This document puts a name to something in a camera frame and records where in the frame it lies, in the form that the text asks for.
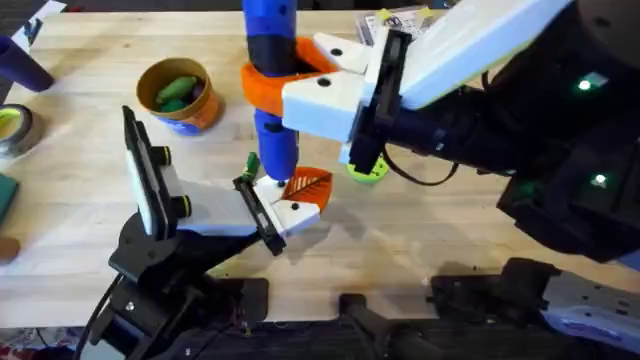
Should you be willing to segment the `left gripper, grey and black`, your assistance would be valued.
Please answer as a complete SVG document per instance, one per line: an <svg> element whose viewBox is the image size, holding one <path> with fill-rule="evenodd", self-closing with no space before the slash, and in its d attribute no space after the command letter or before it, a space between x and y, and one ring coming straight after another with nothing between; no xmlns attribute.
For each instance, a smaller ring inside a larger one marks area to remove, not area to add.
<svg viewBox="0 0 640 360"><path fill-rule="evenodd" d="M257 191L272 202L285 237L297 234L320 219L332 191L333 174L327 170L298 166L286 181L264 176L254 181L260 169L258 155L251 152L231 189L189 182L178 178L167 146L153 146L151 159L161 171L170 208L179 230L203 236L259 235L273 255L286 246L276 230L273 217L257 197Z"/></svg>

